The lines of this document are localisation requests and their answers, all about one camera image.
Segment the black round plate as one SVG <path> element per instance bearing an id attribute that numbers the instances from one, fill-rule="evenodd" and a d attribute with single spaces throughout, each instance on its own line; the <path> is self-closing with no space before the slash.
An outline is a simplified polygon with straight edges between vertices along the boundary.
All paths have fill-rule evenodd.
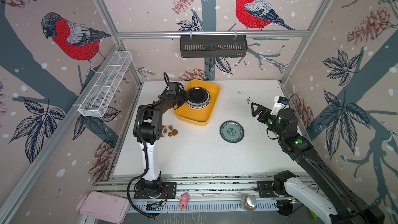
<path id="1" fill-rule="evenodd" d="M 194 87 L 187 91 L 188 101 L 194 104 L 202 104 L 204 102 L 210 101 L 209 92 L 202 87 Z"/>

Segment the blue floral green plate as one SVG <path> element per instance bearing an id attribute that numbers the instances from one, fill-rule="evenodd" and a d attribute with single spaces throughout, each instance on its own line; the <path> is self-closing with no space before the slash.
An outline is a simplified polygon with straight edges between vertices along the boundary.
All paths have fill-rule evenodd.
<path id="1" fill-rule="evenodd" d="M 219 133 L 228 143 L 236 144 L 244 138 L 244 129 L 236 121 L 226 121 L 220 126 Z"/>

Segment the white plate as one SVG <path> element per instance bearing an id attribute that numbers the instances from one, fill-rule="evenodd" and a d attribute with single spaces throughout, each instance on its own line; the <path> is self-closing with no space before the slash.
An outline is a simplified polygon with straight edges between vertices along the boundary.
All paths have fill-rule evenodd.
<path id="1" fill-rule="evenodd" d="M 188 105 L 190 108 L 194 109 L 194 110 L 201 110 L 201 109 L 204 109 L 204 108 L 206 108 L 209 104 L 210 104 L 210 101 L 204 102 L 204 103 L 202 103 L 202 104 L 194 104 L 194 103 L 192 103 L 192 102 L 190 102 L 190 101 L 187 102 L 187 105 Z"/>

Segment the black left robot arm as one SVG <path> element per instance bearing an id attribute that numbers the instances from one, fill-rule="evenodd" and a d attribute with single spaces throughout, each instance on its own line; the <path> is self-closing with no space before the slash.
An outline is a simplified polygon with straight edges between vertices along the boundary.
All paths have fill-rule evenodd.
<path id="1" fill-rule="evenodd" d="M 163 74 L 166 87 L 158 96 L 158 100 L 141 105 L 137 109 L 133 135 L 139 142 L 143 152 L 144 171 L 131 179 L 127 186 L 130 193 L 133 182 L 135 199 L 156 199 L 162 192 L 161 170 L 158 162 L 157 141 L 162 134 L 163 114 L 170 109 L 178 109 L 188 100 L 184 86 L 179 82 L 171 82 L 167 73 Z"/>

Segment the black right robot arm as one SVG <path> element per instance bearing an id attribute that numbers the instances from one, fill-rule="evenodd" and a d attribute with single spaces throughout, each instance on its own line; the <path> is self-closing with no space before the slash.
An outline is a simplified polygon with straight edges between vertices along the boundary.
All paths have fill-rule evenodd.
<path id="1" fill-rule="evenodd" d="M 322 161 L 313 145 L 297 131 L 298 118 L 291 108 L 276 115 L 263 105 L 252 102 L 251 115 L 267 125 L 267 131 L 293 161 L 312 178 L 324 195 L 311 190 L 290 171 L 274 176 L 273 189 L 278 196 L 290 195 L 299 200 L 326 224 L 382 224 L 384 213 L 370 206 L 350 190 Z"/>

